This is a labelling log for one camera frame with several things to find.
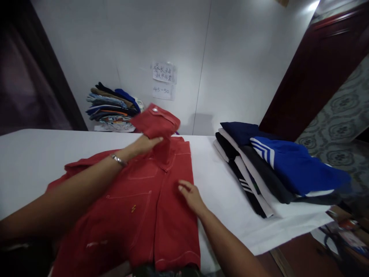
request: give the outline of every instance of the red jacket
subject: red jacket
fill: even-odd
[[[150,138],[165,139],[150,153],[131,160],[65,235],[53,276],[98,276],[125,260],[132,268],[154,263],[158,271],[187,264],[200,269],[197,218],[178,190],[179,179],[193,182],[189,142],[170,137],[179,120],[149,106],[132,124]],[[66,165],[66,174],[48,190],[113,152]]]

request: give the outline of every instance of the door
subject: door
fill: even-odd
[[[369,52],[369,3],[312,24],[260,130],[295,141]]]

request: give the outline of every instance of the wrist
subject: wrist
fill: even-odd
[[[211,211],[206,206],[195,212],[200,220],[209,215],[209,213],[211,213]]]
[[[116,152],[115,155],[125,163],[128,163],[131,159],[137,156],[137,152],[129,145],[126,148],[123,148]]]

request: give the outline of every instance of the white tablecloth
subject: white tablecloth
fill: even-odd
[[[0,219],[33,201],[64,174],[64,165],[119,149],[140,134],[27,129],[0,137]],[[190,142],[194,183],[208,208],[249,249],[259,255],[331,222],[325,213],[262,219],[250,206],[215,137],[182,136]],[[219,269],[199,223],[201,271]]]

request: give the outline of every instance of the bracelet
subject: bracelet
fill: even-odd
[[[121,166],[126,167],[127,163],[118,158],[115,154],[112,154],[111,157],[116,160]]]

